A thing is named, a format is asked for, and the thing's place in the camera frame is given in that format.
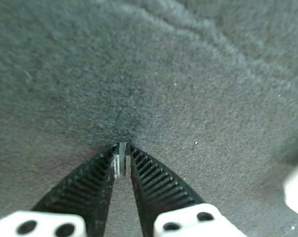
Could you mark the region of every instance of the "gray fabric surface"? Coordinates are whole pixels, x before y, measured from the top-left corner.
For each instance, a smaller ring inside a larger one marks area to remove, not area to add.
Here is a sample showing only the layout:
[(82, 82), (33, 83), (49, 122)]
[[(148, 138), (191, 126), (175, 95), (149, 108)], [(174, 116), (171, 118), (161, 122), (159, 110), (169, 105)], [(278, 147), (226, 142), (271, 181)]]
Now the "gray fabric surface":
[[(298, 0), (0, 1), (0, 217), (118, 141), (248, 236), (298, 237)], [(106, 236), (141, 236), (127, 181)]]

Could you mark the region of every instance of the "mounting hole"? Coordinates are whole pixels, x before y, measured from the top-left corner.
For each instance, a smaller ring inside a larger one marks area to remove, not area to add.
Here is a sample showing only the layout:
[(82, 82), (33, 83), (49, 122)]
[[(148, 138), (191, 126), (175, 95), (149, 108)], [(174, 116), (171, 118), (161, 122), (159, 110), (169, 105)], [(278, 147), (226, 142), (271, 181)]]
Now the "mounting hole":
[(174, 222), (168, 222), (164, 224), (163, 228), (166, 231), (175, 231), (178, 230), (180, 226), (178, 224), (175, 224)]
[(75, 230), (75, 226), (73, 224), (63, 224), (56, 230), (57, 237), (68, 237)]
[(26, 221), (17, 228), (17, 233), (20, 235), (26, 235), (29, 232), (32, 232), (35, 229), (36, 225), (37, 222), (34, 220)]
[(208, 212), (200, 212), (197, 214), (197, 219), (199, 221), (211, 221), (214, 219), (214, 217)]

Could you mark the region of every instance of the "gray carpet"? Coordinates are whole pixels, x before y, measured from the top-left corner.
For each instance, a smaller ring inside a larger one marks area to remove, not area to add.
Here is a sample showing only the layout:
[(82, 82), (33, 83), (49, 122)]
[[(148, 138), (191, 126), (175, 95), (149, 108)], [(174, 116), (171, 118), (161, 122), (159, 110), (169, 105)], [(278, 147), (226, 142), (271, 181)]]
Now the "gray carpet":
[[(0, 1), (0, 217), (118, 141), (249, 237), (298, 237), (298, 0)], [(141, 236), (125, 180), (106, 236)]]

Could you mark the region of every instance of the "white object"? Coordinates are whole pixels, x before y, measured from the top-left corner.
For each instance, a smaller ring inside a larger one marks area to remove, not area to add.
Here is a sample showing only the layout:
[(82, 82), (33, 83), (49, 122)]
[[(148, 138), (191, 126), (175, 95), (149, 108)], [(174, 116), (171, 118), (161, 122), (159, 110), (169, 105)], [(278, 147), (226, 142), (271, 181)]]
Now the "white object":
[(86, 237), (85, 222), (71, 214), (16, 211), (0, 219), (0, 237)]
[(154, 237), (246, 237), (215, 206), (207, 203), (158, 215), (153, 231)]
[(298, 167), (284, 181), (286, 205), (298, 214)]

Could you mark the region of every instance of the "black rubber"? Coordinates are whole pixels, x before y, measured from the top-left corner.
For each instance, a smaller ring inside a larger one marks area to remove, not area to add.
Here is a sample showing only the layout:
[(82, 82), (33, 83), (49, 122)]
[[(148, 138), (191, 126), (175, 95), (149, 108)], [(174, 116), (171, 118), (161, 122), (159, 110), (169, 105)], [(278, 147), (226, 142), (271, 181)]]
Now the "black rubber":
[(84, 218), (87, 235), (102, 237), (114, 183), (111, 146), (83, 163), (47, 193), (33, 211), (77, 214)]
[(131, 154), (131, 179), (144, 237), (153, 237), (153, 223), (159, 214), (204, 203), (164, 164), (132, 145), (126, 151)]

